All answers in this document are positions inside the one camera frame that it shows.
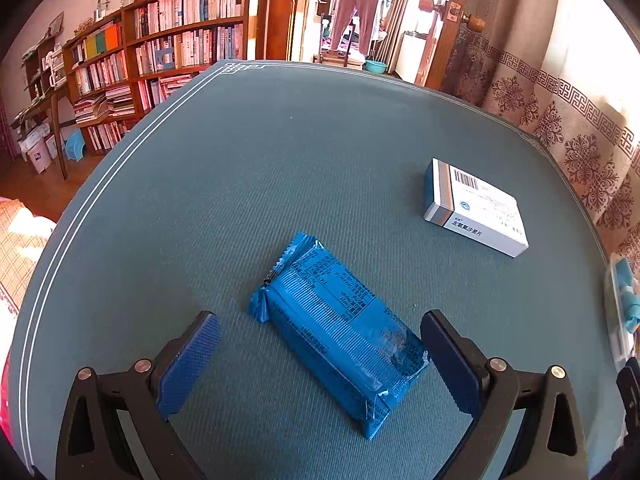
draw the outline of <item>floor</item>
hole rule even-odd
[[[0,196],[17,198],[34,216],[58,222],[79,187],[102,159],[102,156],[85,155],[78,162],[66,160],[68,179],[63,180],[57,159],[37,174],[30,162],[19,157],[0,176]]]

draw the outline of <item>screw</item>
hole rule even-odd
[[[144,373],[151,368],[151,361],[149,359],[140,359],[135,365],[134,368],[139,373]]]
[[[78,372],[78,379],[80,379],[81,381],[84,381],[89,377],[91,377],[91,368],[83,368]]]
[[[552,366],[551,373],[558,379],[562,379],[566,375],[566,373],[564,372],[564,368],[559,366]]]
[[[499,357],[494,357],[489,361],[489,366],[496,372],[503,372],[507,369],[507,363]]]

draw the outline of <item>blue snack package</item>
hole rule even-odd
[[[313,236],[298,233],[252,295],[370,440],[428,364],[420,338]]]

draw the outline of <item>pants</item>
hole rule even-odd
[[[360,18],[358,50],[363,56],[369,54],[373,20],[376,17],[378,2],[379,0],[338,0],[338,8],[333,18],[331,50],[338,48],[344,29],[347,28],[357,10]]]

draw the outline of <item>green tablecloth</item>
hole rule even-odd
[[[516,197],[529,249],[512,259],[425,222],[431,157]],[[284,62],[216,64],[127,134],[81,187],[18,318],[18,453],[53,478],[76,371],[153,357],[207,309],[220,317],[222,343],[172,424],[209,478],[433,476],[469,423],[434,367],[368,442],[274,327],[246,313],[299,230],[415,332],[439,308],[514,368],[561,364],[591,473],[609,459],[623,408],[602,306],[606,261],[537,141],[437,92]]]

